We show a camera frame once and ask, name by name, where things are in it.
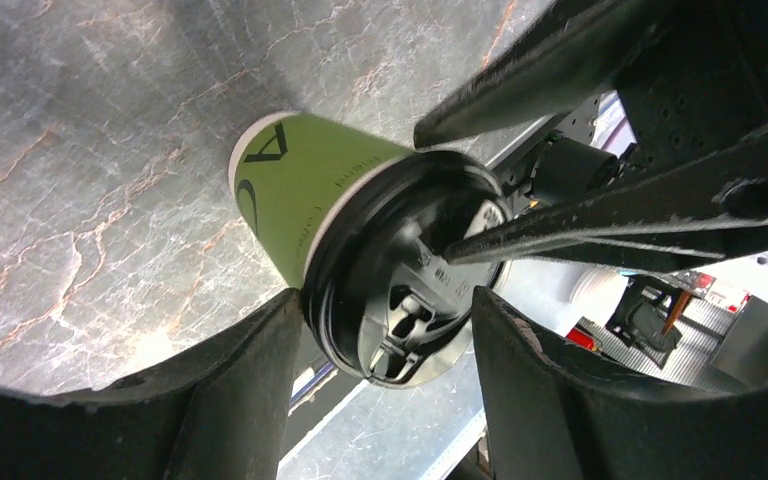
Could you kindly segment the green paper coffee cup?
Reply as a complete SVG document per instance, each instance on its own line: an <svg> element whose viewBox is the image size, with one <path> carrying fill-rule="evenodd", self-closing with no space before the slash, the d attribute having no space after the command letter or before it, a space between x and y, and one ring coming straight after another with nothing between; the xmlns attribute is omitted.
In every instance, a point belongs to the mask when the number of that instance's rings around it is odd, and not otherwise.
<svg viewBox="0 0 768 480"><path fill-rule="evenodd" d="M238 209L284 281L306 269L336 205L356 182L412 149L310 113L281 111L237 141L228 181Z"/></svg>

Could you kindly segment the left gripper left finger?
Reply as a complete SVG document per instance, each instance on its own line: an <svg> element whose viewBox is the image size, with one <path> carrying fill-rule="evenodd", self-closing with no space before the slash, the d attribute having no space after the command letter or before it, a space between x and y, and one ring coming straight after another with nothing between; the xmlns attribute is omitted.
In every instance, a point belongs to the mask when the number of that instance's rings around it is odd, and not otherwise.
<svg viewBox="0 0 768 480"><path fill-rule="evenodd" d="M272 479L300 343L287 289L102 390L0 388L0 479Z"/></svg>

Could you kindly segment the black plastic cup lid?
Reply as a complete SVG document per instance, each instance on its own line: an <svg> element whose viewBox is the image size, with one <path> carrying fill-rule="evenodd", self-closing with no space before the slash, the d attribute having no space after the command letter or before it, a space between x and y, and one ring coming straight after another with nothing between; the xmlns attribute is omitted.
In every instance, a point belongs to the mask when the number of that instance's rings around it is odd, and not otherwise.
<svg viewBox="0 0 768 480"><path fill-rule="evenodd" d="M445 373L471 333L472 294L503 261L455 265L452 244L511 217L496 177L456 151L386 162L330 212L302 289L305 319L341 371L388 389Z"/></svg>

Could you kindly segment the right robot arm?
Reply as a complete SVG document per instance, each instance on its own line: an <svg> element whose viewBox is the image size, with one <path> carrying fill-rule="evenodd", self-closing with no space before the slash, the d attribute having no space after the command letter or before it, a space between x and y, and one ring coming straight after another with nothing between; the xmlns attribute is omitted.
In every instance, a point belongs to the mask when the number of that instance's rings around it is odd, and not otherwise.
<svg viewBox="0 0 768 480"><path fill-rule="evenodd" d="M539 208L450 246L671 273L768 251L768 1L556 1L414 128L427 148L615 92L617 157L554 129L500 164Z"/></svg>

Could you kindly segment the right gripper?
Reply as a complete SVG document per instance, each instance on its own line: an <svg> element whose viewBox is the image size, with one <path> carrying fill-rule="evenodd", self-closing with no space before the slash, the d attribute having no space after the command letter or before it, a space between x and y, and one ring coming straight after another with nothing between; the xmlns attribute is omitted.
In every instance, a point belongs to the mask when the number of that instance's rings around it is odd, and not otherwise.
<svg viewBox="0 0 768 480"><path fill-rule="evenodd" d="M535 257L667 273L768 251L768 133L729 147L768 130L768 1L554 1L419 120L413 141L571 112L615 78L635 160L694 161L454 243L449 263Z"/></svg>

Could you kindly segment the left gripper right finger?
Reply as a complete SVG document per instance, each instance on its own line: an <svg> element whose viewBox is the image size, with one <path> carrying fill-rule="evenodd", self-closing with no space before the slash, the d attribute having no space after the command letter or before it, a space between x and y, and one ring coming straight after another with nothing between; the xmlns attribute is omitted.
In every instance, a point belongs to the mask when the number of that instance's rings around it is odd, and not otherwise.
<svg viewBox="0 0 768 480"><path fill-rule="evenodd" d="M768 479L768 388L708 392L561 337L478 287L473 338L498 479Z"/></svg>

